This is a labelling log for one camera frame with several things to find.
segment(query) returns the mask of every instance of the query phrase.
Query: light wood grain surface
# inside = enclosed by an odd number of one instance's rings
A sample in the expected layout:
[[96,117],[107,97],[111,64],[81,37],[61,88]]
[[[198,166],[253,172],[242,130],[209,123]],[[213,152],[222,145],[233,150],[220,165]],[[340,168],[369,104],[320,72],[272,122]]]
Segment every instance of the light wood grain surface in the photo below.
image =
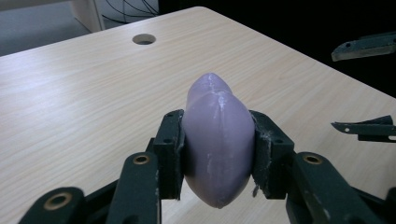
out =
[[[156,41],[137,45],[140,34]],[[0,223],[17,223],[49,190],[89,194],[118,179],[124,160],[146,149],[164,114],[185,108],[190,85],[207,72],[352,186],[381,198],[396,186],[395,144],[360,142],[331,125],[394,117],[394,98],[193,7],[0,57]],[[253,198],[253,189],[250,179],[215,209],[184,182],[181,201],[163,201],[163,223],[289,223],[285,201]]]

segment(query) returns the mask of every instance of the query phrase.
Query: robotic arm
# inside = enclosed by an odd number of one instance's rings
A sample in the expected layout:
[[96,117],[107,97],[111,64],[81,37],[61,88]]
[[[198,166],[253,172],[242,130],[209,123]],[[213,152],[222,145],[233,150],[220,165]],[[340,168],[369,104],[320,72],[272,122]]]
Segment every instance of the robotic arm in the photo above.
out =
[[[85,196],[78,188],[54,189],[41,196],[20,224],[161,223],[161,200],[180,199],[185,134],[183,110],[163,117],[145,152],[125,160],[120,178]],[[319,154],[296,153],[294,143],[266,115],[255,121],[252,177],[269,200],[286,200],[292,224],[396,223],[396,188],[385,200],[348,185]]]

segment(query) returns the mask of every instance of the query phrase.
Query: screw hole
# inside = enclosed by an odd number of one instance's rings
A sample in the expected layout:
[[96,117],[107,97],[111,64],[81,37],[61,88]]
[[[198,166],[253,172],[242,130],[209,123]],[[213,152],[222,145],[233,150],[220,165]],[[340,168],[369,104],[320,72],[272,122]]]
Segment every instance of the screw hole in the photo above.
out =
[[44,208],[49,211],[59,209],[72,200],[72,194],[69,192],[61,192],[53,195],[44,203]]
[[149,162],[149,157],[146,155],[137,156],[134,158],[134,164],[142,165]]
[[317,156],[313,156],[313,155],[306,155],[304,156],[304,160],[306,162],[309,162],[311,164],[315,164],[315,165],[319,165],[322,163],[322,159],[317,157]]

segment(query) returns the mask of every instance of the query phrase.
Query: purple object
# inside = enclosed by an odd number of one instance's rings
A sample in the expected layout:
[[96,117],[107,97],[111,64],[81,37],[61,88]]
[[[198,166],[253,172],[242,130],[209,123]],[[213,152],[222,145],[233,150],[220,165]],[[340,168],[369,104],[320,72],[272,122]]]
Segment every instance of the purple object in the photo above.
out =
[[192,84],[181,124],[187,139],[188,185],[210,206],[226,206],[250,177],[254,153],[250,112],[219,76],[208,73]]

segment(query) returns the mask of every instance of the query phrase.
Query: black mechanical part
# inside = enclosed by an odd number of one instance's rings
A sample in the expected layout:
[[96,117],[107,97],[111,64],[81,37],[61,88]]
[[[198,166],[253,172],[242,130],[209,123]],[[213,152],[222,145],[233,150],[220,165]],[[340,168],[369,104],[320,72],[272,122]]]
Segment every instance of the black mechanical part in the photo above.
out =
[[396,32],[362,36],[347,41],[332,52],[332,61],[373,57],[396,51]]
[[78,188],[58,188],[35,201],[20,224],[70,224],[85,221],[84,193]]
[[332,126],[341,133],[357,134],[359,141],[396,143],[396,126],[390,115],[362,122],[333,122]]
[[256,126],[252,177],[267,199],[285,199],[285,165],[295,154],[294,143],[268,116],[253,110],[250,114]]
[[155,153],[159,160],[161,199],[180,200],[183,183],[181,154],[185,134],[181,128],[183,110],[175,110],[163,116],[163,121],[147,151]]
[[[384,223],[326,158],[312,152],[298,153],[291,175],[296,183],[293,187],[298,188],[291,189],[287,199],[292,224]],[[301,221],[298,212],[302,210],[309,211],[312,221],[306,222],[306,212]]]
[[108,211],[107,224],[161,223],[157,156],[140,152],[128,157]]
[[[252,177],[267,199],[287,197],[290,223],[396,223],[396,188],[382,200],[350,187],[328,160],[310,152],[296,154],[294,143],[274,122],[262,113],[250,113],[256,126]],[[176,110],[163,117],[146,151],[125,161],[119,180],[85,200],[77,188],[52,190],[20,223],[161,223],[161,199],[180,198],[182,116],[183,110]],[[391,123],[389,118],[365,122]]]

